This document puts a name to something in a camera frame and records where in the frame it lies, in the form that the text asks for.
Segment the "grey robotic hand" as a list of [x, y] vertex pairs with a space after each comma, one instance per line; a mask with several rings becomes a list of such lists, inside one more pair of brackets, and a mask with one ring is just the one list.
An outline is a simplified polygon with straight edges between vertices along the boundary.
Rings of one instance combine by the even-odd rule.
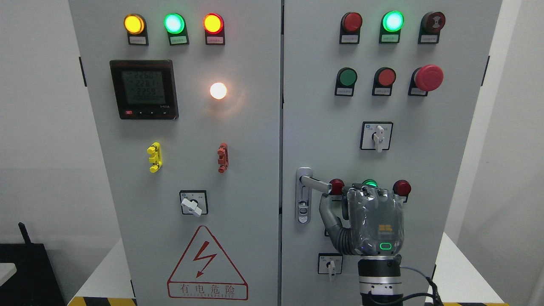
[[334, 214], [334, 200], [321, 194], [319, 213], [332, 246], [342, 255], [397, 256], [404, 242], [402, 198], [369, 184], [345, 188], [350, 228]]

